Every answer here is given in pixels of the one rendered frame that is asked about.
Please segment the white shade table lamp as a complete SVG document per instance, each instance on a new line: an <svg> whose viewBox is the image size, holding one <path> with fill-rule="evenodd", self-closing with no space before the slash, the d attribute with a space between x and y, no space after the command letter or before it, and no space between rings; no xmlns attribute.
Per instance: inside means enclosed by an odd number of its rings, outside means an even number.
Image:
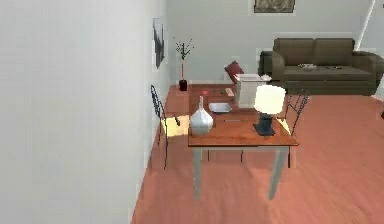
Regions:
<svg viewBox="0 0 384 224"><path fill-rule="evenodd" d="M260 136L273 136L272 116L280 113L286 90L274 85L260 85L256 88L254 109L260 113L259 122L254 125Z"/></svg>

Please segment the white floor lamp pole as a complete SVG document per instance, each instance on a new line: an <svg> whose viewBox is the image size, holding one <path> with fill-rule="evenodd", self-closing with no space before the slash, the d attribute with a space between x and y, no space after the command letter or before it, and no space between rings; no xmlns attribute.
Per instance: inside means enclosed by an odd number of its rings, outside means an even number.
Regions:
<svg viewBox="0 0 384 224"><path fill-rule="evenodd" d="M362 43L362 40L363 40L363 37L364 37L364 34L366 32L366 29L368 27L368 24L369 24L369 20L370 20L370 17L371 17L371 14L373 12L373 9L375 7L375 4L376 4L376 0L370 0L370 6L368 8L368 11L367 11L367 15L364 17L364 23L363 23L363 26L362 26L362 29L361 29L361 32L359 34L359 37L357 39L357 42L355 44L355 48L354 50L356 51L359 51L360 50L360 47L361 47L361 43Z"/></svg>

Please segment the white ceramic vase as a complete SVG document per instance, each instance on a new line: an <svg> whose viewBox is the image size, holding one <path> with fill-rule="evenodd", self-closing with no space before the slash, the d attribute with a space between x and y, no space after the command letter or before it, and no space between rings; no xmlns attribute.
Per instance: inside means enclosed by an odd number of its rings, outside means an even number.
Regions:
<svg viewBox="0 0 384 224"><path fill-rule="evenodd" d="M204 109L204 97L199 97L198 109L190 117L190 127L195 135L207 134L213 126L213 118Z"/></svg>

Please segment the white shallow dish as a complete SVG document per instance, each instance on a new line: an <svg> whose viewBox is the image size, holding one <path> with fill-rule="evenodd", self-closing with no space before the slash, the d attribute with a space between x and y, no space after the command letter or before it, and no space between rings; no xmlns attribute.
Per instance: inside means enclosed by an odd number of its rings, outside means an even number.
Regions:
<svg viewBox="0 0 384 224"><path fill-rule="evenodd" d="M210 103L209 109L213 113L229 113L232 107L229 103Z"/></svg>

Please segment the wooden table with grey legs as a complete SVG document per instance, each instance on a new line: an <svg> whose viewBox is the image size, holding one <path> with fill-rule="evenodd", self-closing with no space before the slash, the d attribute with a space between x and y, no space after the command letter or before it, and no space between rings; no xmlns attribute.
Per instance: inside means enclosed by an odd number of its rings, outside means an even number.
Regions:
<svg viewBox="0 0 384 224"><path fill-rule="evenodd" d="M240 108L234 96L228 96L223 85L197 85L189 94L189 129L188 146L193 150L194 190L195 195L201 192L201 160L204 152L215 150L245 151L273 151L275 161L272 169L268 197L275 196L286 158L290 155L290 148L298 142L272 116L273 136L260 136L254 125L259 122L260 113L254 109ZM204 97L204 109L213 118L213 126L205 135L195 135L190 127L190 117L198 109L199 97ZM210 103L229 103L232 110L229 113L213 113L209 109Z"/></svg>

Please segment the bare twig plant in pot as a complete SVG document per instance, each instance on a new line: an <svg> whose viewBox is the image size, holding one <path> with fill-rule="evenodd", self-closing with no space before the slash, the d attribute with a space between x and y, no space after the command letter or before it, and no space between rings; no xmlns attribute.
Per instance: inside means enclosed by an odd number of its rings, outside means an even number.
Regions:
<svg viewBox="0 0 384 224"><path fill-rule="evenodd" d="M181 58L181 78L179 80L179 90L186 91L188 89L188 82L185 79L185 58L187 55L191 53L191 50L194 48L192 45L192 38L189 39L188 42L176 42L176 52L179 54Z"/></svg>

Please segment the white box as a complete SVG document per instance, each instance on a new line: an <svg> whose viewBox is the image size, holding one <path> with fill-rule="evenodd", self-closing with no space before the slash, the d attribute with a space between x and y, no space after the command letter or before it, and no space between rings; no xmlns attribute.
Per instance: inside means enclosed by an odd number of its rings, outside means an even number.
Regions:
<svg viewBox="0 0 384 224"><path fill-rule="evenodd" d="M267 84L272 78L267 74L238 74L236 80L236 103L240 108L253 108L257 87Z"/></svg>

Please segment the brown sofa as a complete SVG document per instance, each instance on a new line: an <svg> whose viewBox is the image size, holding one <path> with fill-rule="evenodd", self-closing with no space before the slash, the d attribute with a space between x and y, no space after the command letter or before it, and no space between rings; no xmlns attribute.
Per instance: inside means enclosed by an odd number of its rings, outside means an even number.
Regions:
<svg viewBox="0 0 384 224"><path fill-rule="evenodd" d="M258 72L290 93L370 96L384 75L384 57L354 45L352 38L277 38L272 50L260 53Z"/></svg>

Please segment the dark framed wall picture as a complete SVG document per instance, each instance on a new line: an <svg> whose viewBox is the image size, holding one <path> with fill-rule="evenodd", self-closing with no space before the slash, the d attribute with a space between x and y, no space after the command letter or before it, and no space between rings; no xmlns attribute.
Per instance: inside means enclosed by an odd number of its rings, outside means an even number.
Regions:
<svg viewBox="0 0 384 224"><path fill-rule="evenodd" d="M164 56L164 23L162 18L153 19L154 29L154 43L155 43L155 65L157 68L160 67Z"/></svg>

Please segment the brown framed wall picture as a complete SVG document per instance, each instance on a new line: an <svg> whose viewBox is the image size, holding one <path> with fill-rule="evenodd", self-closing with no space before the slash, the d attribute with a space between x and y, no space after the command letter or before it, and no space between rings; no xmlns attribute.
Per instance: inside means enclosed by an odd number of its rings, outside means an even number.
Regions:
<svg viewBox="0 0 384 224"><path fill-rule="evenodd" d="M293 13L295 0L255 0L255 13Z"/></svg>

